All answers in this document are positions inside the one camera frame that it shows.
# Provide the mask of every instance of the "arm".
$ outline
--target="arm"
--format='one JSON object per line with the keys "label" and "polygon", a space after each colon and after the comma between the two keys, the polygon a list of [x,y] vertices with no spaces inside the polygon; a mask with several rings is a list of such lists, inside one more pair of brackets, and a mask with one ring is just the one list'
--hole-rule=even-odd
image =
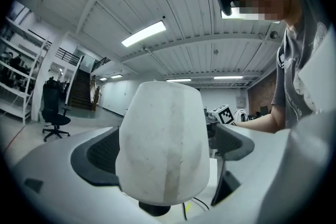
{"label": "arm", "polygon": [[283,63],[283,43],[277,52],[277,84],[272,100],[272,111],[261,118],[239,122],[239,127],[248,128],[255,131],[275,133],[285,128],[286,122],[286,96],[285,96],[285,73]]}
{"label": "arm", "polygon": [[285,128],[285,117],[285,108],[274,105],[270,114],[252,121],[239,122],[236,125],[255,131],[276,133]]}

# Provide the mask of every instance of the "man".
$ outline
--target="man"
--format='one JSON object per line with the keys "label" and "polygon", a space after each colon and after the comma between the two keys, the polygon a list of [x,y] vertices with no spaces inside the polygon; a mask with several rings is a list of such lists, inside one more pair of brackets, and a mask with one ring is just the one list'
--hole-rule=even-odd
{"label": "man", "polygon": [[298,72],[316,52],[330,22],[319,0],[233,0],[241,13],[265,14],[283,20],[286,31],[277,52],[277,84],[271,113],[237,123],[252,130],[275,133],[293,127],[303,116],[315,113],[310,95]]}

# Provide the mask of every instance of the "white pillar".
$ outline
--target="white pillar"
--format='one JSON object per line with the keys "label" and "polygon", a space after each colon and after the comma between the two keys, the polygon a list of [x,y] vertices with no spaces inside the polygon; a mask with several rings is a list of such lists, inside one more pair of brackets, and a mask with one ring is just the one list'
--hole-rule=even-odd
{"label": "white pillar", "polygon": [[43,85],[48,80],[48,70],[50,69],[51,63],[53,62],[52,60],[54,59],[59,46],[67,38],[68,33],[69,33],[68,31],[67,32],[62,31],[58,35],[56,41],[50,46],[49,50],[47,51],[42,61],[40,70],[36,78],[33,99],[31,101],[31,107],[32,107],[31,120],[33,121],[38,121],[38,113],[40,111],[42,94],[43,94]]}
{"label": "white pillar", "polygon": [[65,74],[67,73],[68,69],[66,67],[64,67],[64,70],[63,70],[63,75],[60,79],[60,82],[64,82],[64,78],[65,78]]}

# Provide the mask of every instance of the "office chair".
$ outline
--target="office chair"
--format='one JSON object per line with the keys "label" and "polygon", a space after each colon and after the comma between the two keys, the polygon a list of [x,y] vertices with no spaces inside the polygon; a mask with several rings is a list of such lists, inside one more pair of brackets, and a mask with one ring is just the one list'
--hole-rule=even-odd
{"label": "office chair", "polygon": [[71,119],[66,117],[65,114],[69,109],[63,108],[63,115],[58,114],[58,99],[59,99],[59,85],[53,79],[49,79],[43,85],[43,97],[44,97],[44,108],[42,110],[42,117],[47,123],[51,123],[54,126],[54,129],[43,129],[44,132],[50,132],[44,139],[44,142],[47,142],[47,138],[56,134],[59,138],[62,138],[60,134],[70,134],[68,132],[61,131],[59,129],[60,125],[68,124]]}

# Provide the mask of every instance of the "black cable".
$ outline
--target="black cable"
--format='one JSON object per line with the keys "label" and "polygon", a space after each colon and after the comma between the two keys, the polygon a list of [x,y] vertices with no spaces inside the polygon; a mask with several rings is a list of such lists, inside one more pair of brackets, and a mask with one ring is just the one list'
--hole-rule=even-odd
{"label": "black cable", "polygon": [[210,210],[210,209],[209,209],[209,206],[206,205],[204,202],[202,202],[200,199],[197,199],[196,197],[194,197],[194,199],[195,199],[195,200],[198,200],[199,202],[201,202],[202,204],[204,204],[204,205],[206,206],[206,208],[207,208],[208,210]]}
{"label": "black cable", "polygon": [[207,210],[204,208],[204,206],[201,205],[198,201],[193,201],[193,202],[194,202],[194,204],[196,204],[196,205],[198,205],[199,207],[201,207],[202,210],[203,210],[204,212],[207,212]]}
{"label": "black cable", "polygon": [[185,214],[185,206],[184,206],[184,202],[182,203],[182,209],[183,209],[183,216],[185,221],[187,221],[187,215]]}

